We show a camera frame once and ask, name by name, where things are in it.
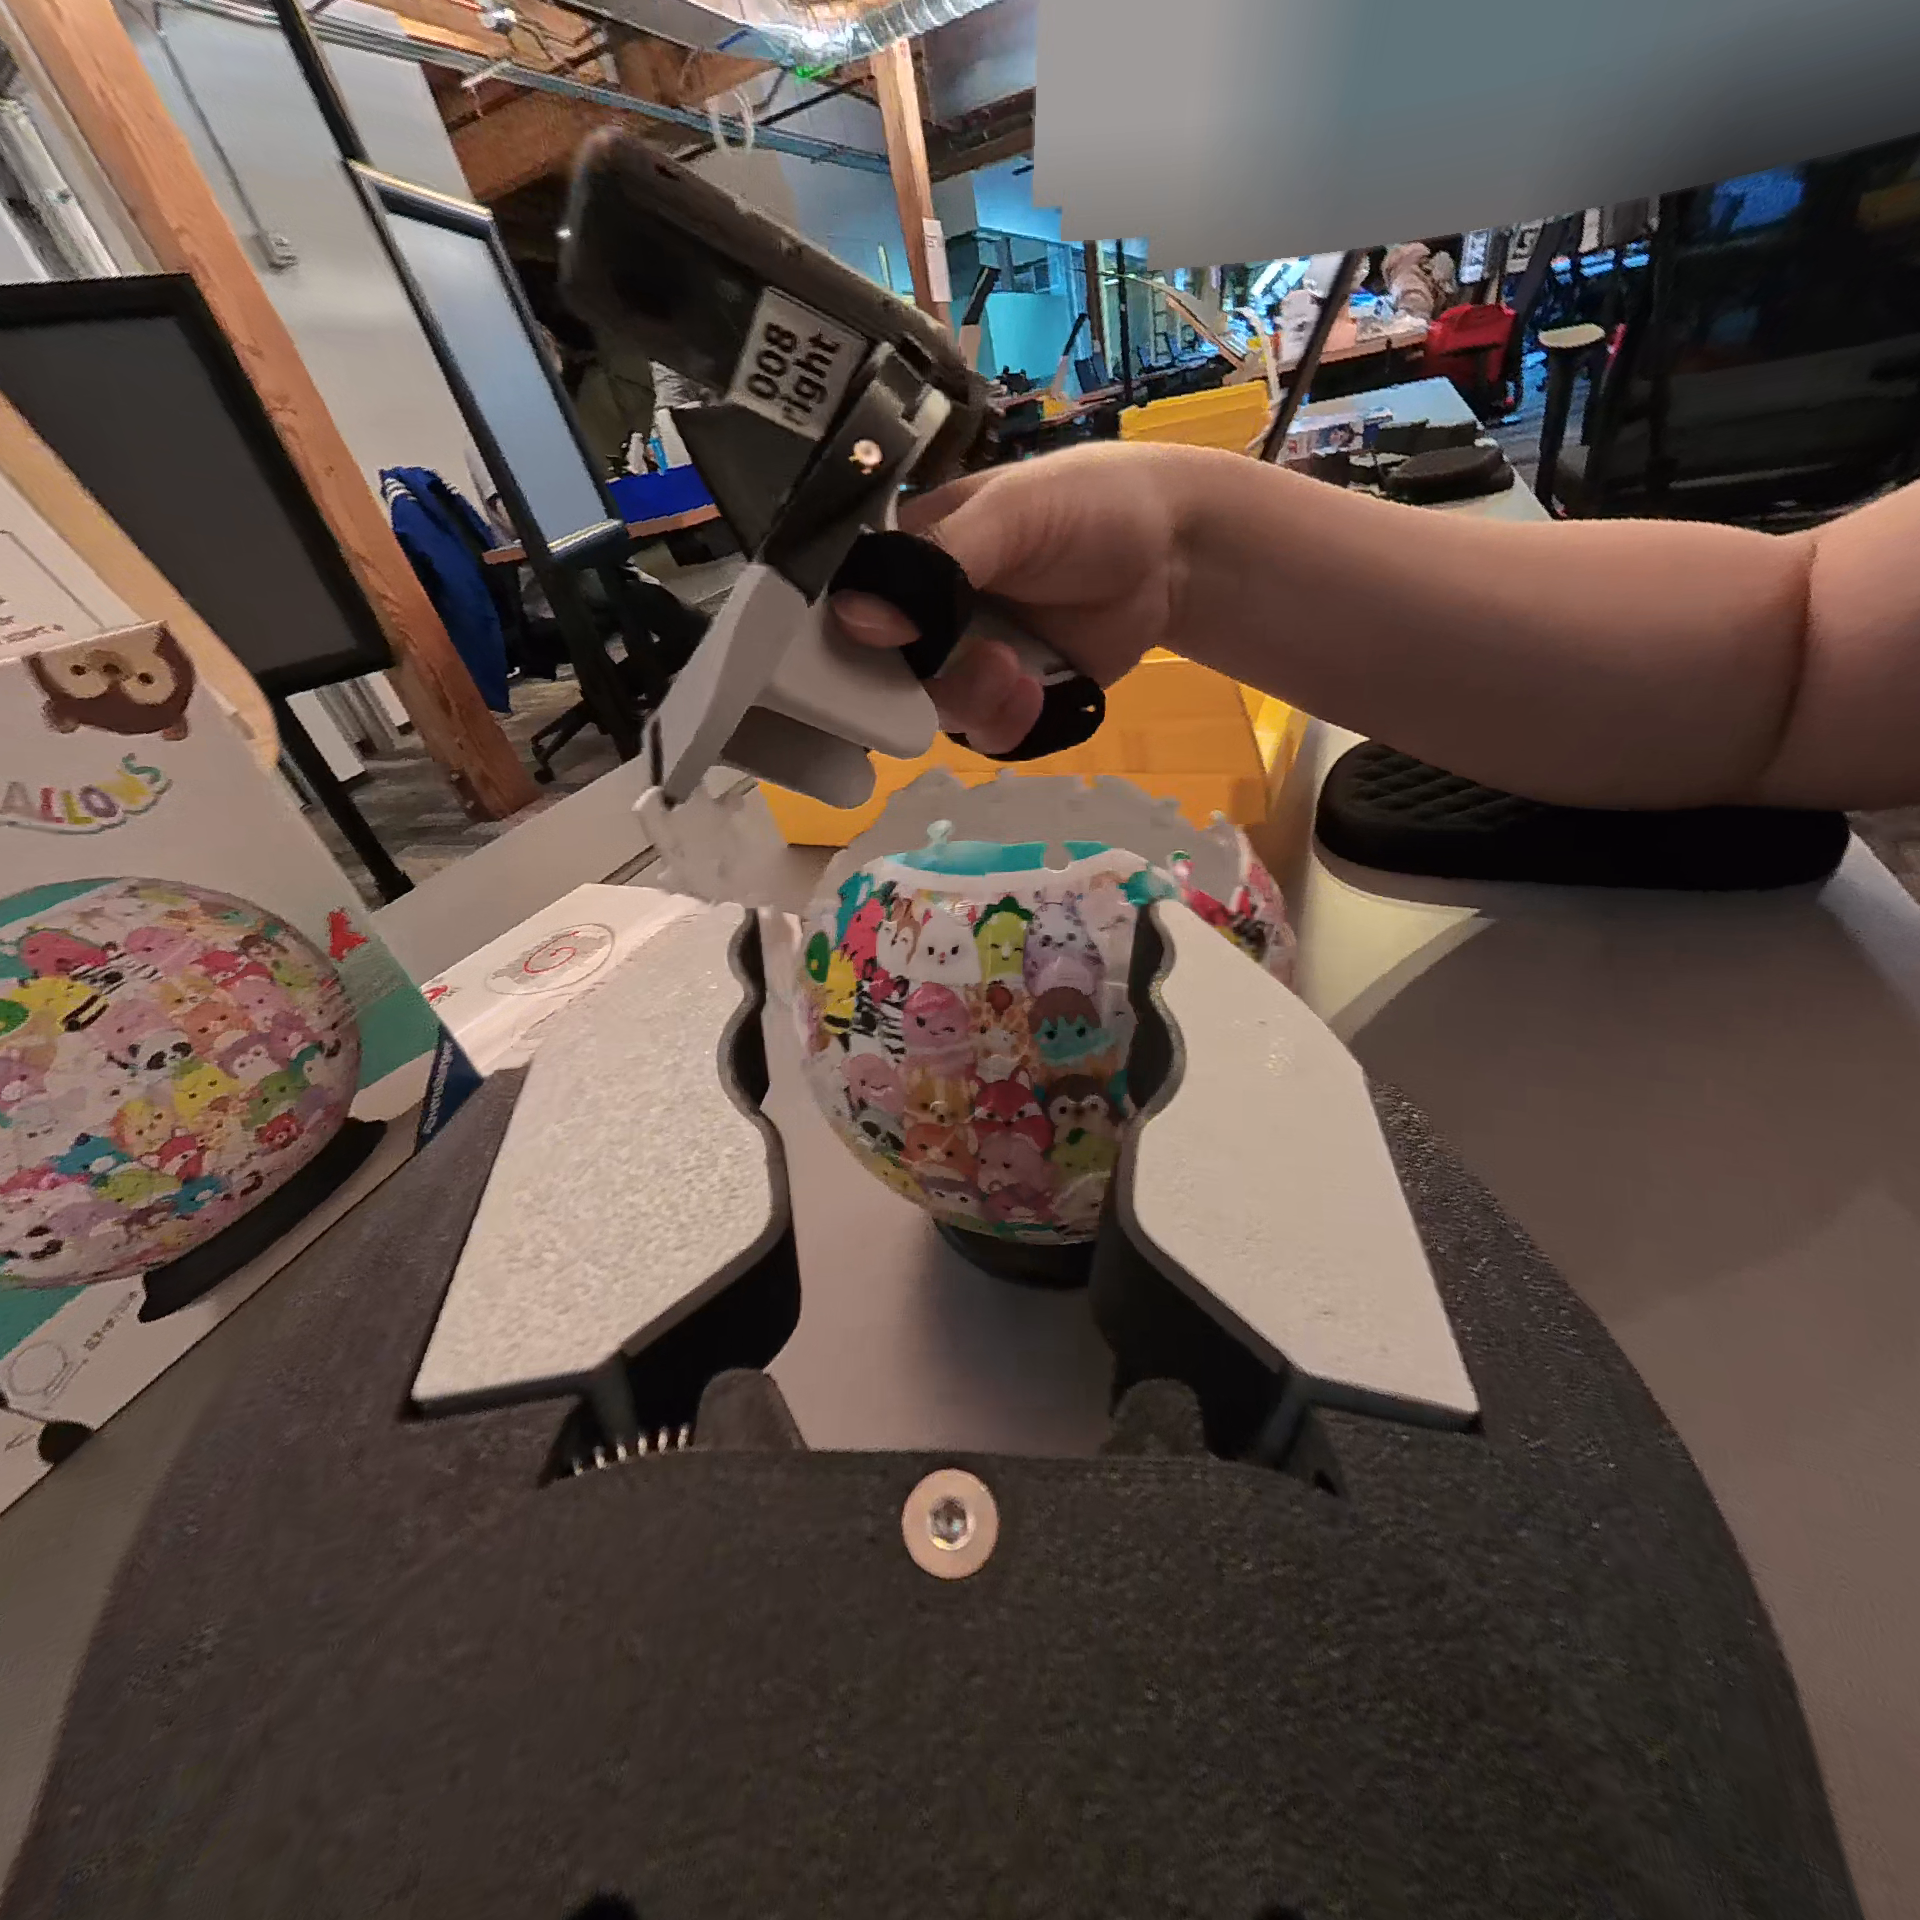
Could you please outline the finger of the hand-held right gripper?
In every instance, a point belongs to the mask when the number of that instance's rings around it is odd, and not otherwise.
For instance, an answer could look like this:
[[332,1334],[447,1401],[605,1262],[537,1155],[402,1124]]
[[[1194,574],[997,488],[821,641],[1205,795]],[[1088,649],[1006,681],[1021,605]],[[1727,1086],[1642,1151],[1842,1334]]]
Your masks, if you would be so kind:
[[754,720],[792,640],[792,584],[748,561],[646,729],[652,789],[689,801],[716,766],[774,779],[777,729]]

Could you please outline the white instruction leaflet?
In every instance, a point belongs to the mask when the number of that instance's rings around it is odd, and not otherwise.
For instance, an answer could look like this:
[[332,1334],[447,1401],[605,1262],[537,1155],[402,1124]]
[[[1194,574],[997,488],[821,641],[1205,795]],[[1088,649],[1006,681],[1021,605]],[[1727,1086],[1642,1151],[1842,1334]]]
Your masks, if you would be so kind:
[[525,1064],[541,1027],[702,909],[697,896],[649,885],[582,885],[431,975],[422,997],[465,1063],[489,1076]]

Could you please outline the blue jacket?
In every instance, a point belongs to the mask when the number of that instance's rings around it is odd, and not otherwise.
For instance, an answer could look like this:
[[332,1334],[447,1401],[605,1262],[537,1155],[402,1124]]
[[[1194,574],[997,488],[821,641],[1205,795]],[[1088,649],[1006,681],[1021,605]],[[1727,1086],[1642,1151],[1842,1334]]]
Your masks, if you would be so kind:
[[429,469],[384,469],[376,483],[400,551],[487,709],[511,712],[518,616],[514,576],[487,564],[494,532],[465,495]]

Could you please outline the black ball stand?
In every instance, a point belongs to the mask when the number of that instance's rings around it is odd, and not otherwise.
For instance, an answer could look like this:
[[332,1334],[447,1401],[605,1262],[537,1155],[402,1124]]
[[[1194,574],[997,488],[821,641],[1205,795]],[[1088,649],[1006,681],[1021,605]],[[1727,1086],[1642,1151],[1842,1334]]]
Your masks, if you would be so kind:
[[933,1227],[958,1257],[992,1279],[1024,1288],[1084,1288],[1089,1285],[1094,1239],[1007,1239],[936,1216]]

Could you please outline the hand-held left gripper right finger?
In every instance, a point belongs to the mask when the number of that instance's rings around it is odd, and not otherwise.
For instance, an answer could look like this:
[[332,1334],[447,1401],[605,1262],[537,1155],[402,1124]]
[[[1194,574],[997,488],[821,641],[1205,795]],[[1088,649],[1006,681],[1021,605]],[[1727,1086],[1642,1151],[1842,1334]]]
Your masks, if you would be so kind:
[[1135,1103],[1094,1239],[1114,1384],[1185,1383],[1208,1432],[1319,1407],[1469,1430],[1478,1398],[1367,1081],[1184,902],[1137,921]]

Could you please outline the black framed board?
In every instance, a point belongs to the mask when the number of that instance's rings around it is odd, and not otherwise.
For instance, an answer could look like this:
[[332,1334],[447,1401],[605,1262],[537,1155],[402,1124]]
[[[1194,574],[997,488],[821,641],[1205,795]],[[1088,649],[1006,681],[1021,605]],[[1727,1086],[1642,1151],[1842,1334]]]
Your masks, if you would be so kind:
[[184,273],[4,284],[1,389],[268,695],[378,897],[409,894],[287,705],[393,667],[393,649],[200,288]]

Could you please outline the whiteboard on black stand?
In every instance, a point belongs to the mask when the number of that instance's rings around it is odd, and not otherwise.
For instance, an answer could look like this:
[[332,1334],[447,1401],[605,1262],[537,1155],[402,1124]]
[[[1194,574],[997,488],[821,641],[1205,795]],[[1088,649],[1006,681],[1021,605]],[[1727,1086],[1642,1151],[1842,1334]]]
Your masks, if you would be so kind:
[[630,537],[543,347],[489,208],[346,160],[382,246],[463,413],[573,661],[582,703],[617,755],[639,751],[639,697],[594,628],[582,577],[605,590],[630,649],[646,640],[630,607]]

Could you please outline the person's right forearm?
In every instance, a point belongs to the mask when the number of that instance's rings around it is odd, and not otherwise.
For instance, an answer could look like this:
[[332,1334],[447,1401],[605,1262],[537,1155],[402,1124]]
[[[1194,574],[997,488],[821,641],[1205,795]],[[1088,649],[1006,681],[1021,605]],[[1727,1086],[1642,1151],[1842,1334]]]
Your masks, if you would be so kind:
[[1159,454],[1174,637],[1453,775],[1609,808],[1917,800],[1917,494],[1802,534],[1476,518]]

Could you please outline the wooden post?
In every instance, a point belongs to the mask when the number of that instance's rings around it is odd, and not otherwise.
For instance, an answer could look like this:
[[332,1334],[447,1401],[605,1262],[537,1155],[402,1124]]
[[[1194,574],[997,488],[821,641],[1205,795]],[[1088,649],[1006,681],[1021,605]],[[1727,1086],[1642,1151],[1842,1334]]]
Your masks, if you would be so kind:
[[202,293],[279,444],[394,654],[393,681],[421,741],[474,820],[508,820],[537,783],[487,709],[400,553],[376,491],[349,454],[300,347],[245,253],[184,132],[108,1],[4,4],[138,238]]

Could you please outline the person's right hand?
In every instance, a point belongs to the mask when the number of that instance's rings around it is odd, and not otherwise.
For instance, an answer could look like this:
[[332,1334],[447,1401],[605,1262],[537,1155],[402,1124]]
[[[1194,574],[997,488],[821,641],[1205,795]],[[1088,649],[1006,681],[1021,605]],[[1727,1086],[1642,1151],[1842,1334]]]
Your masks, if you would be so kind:
[[[1202,447],[1066,447],[913,494],[898,523],[1103,686],[1169,647],[1188,483],[1212,464]],[[829,631],[870,649],[902,649],[919,636],[908,615],[868,592],[841,590],[829,607]],[[1009,758],[1041,712],[1039,678],[1001,640],[967,640],[928,697],[949,736],[997,758]]]

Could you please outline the yellow plastic bin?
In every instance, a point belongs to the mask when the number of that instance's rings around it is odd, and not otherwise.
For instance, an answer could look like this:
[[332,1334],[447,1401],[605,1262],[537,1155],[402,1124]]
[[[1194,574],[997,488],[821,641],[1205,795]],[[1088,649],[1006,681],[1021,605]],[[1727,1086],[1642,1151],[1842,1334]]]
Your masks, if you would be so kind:
[[[1305,736],[1305,717],[1169,652],[1148,659],[1109,687],[1109,711],[1089,742],[1014,766],[1018,776],[1117,776],[1153,800],[1174,800],[1185,820],[1222,814],[1258,825]],[[844,847],[872,827],[890,795],[943,772],[961,787],[1002,775],[1002,766],[940,739],[917,758],[876,758],[876,789],[856,807],[829,807],[773,783],[761,789],[782,838],[792,847]]]

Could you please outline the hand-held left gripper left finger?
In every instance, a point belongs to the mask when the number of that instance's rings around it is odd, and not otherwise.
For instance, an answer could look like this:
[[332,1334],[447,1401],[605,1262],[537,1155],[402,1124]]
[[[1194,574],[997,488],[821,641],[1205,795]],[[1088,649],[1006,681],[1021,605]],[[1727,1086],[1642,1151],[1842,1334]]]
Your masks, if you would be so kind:
[[421,1413],[582,1396],[688,1422],[799,1320],[783,1148],[761,1109],[756,909],[688,902],[556,1015],[518,1083],[413,1383]]

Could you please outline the small distant yellow bin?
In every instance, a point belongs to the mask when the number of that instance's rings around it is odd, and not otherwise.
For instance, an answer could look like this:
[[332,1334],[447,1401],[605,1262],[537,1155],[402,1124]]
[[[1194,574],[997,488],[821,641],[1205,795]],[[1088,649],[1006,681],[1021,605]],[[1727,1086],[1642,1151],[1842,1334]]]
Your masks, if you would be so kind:
[[1266,383],[1241,381],[1127,406],[1117,413],[1117,433],[1127,444],[1256,453],[1270,415]]

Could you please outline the puzzle ball cardboard box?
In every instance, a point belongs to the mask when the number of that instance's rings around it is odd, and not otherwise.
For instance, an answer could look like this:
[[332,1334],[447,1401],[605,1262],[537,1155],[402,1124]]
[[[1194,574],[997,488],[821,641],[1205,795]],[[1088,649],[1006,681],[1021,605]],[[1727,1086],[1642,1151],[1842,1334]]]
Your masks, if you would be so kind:
[[4,1504],[384,1134],[440,1022],[157,624],[4,613]]

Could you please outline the colourful puzzle ball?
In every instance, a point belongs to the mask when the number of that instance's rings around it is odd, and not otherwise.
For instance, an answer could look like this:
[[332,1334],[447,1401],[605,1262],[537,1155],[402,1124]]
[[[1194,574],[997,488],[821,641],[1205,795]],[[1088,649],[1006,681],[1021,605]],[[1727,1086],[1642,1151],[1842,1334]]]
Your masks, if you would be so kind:
[[807,900],[807,1089],[930,1220],[1093,1239],[1133,1115],[1135,923],[1164,897],[1292,980],[1282,889],[1222,814],[1194,827],[1117,776],[913,779]]

